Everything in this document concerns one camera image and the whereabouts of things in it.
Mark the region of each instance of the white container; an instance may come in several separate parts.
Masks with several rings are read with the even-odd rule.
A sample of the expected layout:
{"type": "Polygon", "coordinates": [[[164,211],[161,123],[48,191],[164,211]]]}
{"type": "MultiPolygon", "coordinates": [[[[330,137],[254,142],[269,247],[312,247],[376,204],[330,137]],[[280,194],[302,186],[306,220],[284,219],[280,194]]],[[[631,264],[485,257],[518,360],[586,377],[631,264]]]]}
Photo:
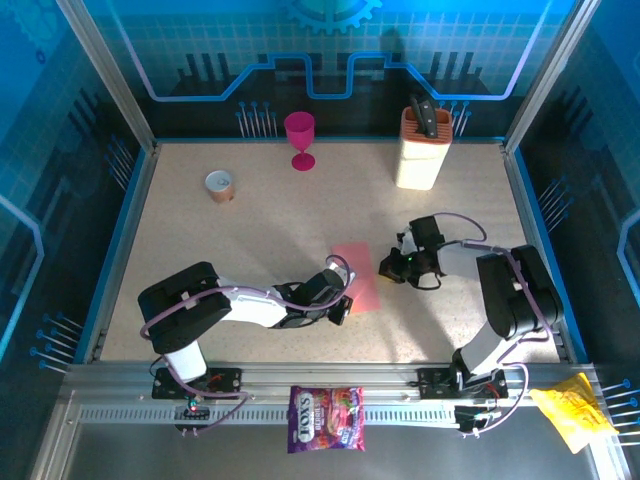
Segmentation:
{"type": "Polygon", "coordinates": [[[396,185],[412,190],[431,190],[438,178],[444,158],[453,140],[451,114],[436,110],[438,138],[428,139],[416,133],[417,122],[411,108],[402,112],[400,153],[396,170],[396,185]]]}
{"type": "Polygon", "coordinates": [[[431,190],[440,173],[445,154],[434,158],[400,157],[396,171],[396,185],[412,190],[431,190]]]}

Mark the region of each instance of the candy bag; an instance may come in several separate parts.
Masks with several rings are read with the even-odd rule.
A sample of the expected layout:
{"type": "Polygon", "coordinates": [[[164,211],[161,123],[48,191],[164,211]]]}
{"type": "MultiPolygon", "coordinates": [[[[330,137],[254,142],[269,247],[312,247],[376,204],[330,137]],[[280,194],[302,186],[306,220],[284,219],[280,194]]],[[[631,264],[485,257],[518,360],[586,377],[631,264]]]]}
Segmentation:
{"type": "Polygon", "coordinates": [[[291,387],[288,453],[364,451],[362,388],[291,387]]]}

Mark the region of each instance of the yellow packet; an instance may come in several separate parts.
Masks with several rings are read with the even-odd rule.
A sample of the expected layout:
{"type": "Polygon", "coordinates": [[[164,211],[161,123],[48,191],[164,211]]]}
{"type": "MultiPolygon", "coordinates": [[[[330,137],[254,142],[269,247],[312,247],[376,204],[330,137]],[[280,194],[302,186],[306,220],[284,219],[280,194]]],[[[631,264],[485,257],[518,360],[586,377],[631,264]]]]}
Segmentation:
{"type": "Polygon", "coordinates": [[[531,390],[531,398],[551,420],[575,454],[599,435],[617,435],[604,416],[587,376],[579,373],[550,390],[531,390]]]}

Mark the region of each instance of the pink napkin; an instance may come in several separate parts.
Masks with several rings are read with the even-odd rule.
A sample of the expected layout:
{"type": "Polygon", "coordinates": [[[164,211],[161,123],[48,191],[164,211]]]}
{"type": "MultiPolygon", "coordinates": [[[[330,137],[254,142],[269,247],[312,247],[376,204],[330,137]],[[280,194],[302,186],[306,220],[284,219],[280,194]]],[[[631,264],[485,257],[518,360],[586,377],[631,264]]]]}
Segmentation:
{"type": "Polygon", "coordinates": [[[331,253],[340,255],[356,272],[356,279],[347,289],[353,298],[351,313],[380,310],[380,297],[376,288],[376,272],[371,264],[371,252],[367,242],[345,243],[331,247],[331,253]]]}

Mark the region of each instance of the pink plastic goblet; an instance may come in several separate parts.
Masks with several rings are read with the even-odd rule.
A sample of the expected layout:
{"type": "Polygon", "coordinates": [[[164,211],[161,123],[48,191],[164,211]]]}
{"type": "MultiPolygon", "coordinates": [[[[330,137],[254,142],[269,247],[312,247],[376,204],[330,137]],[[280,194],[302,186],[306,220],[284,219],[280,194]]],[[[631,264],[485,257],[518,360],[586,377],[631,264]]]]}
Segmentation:
{"type": "Polygon", "coordinates": [[[296,170],[306,172],[316,164],[313,155],[305,153],[305,150],[313,143],[316,121],[313,115],[307,112],[293,112],[284,119],[284,129],[287,132],[289,143],[300,153],[293,157],[291,165],[296,170]]]}

